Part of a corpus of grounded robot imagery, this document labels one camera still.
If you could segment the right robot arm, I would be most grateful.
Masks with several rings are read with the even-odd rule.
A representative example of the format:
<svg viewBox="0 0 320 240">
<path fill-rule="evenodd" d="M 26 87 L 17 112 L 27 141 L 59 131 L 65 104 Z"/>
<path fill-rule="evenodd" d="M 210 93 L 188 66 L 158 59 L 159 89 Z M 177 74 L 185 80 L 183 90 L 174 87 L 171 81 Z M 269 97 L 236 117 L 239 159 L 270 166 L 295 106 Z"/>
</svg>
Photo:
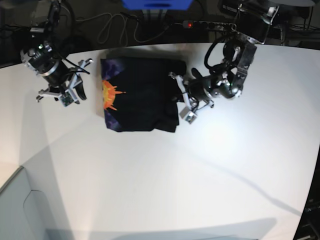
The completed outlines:
<svg viewBox="0 0 320 240">
<path fill-rule="evenodd" d="M 93 60 L 82 59 L 75 64 L 67 59 L 69 53 L 55 44 L 54 30 L 59 25 L 63 3 L 63 0 L 50 2 L 46 21 L 40 27 L 30 28 L 31 40 L 21 49 L 20 58 L 28 69 L 47 82 L 48 87 L 38 92 L 36 102 L 50 98 L 67 107 L 87 99 L 81 74 L 90 74 L 85 68 Z"/>
</svg>

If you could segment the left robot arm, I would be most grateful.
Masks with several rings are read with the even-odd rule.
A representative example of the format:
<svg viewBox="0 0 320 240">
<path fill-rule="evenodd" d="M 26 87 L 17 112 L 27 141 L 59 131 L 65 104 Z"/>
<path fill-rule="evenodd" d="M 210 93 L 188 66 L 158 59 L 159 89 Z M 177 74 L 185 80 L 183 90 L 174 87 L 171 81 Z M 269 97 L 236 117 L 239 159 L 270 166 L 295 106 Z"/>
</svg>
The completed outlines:
<svg viewBox="0 0 320 240">
<path fill-rule="evenodd" d="M 204 56 L 209 74 L 202 76 L 192 68 L 192 77 L 169 73 L 181 90 L 184 109 L 180 117 L 191 124 L 199 105 L 214 107 L 214 99 L 241 96 L 248 70 L 258 44 L 264 44 L 280 5 L 269 0 L 240 0 L 233 23 L 226 34 L 216 39 Z"/>
</svg>

